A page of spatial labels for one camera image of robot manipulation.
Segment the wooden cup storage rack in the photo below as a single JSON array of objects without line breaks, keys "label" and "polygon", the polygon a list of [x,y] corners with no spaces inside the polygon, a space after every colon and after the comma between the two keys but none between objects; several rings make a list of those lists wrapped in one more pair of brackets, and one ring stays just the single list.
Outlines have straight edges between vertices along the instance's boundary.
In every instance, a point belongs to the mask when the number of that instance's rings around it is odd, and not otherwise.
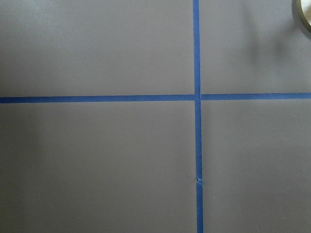
[{"label": "wooden cup storage rack", "polygon": [[293,0],[292,14],[295,26],[311,38],[311,0]]}]

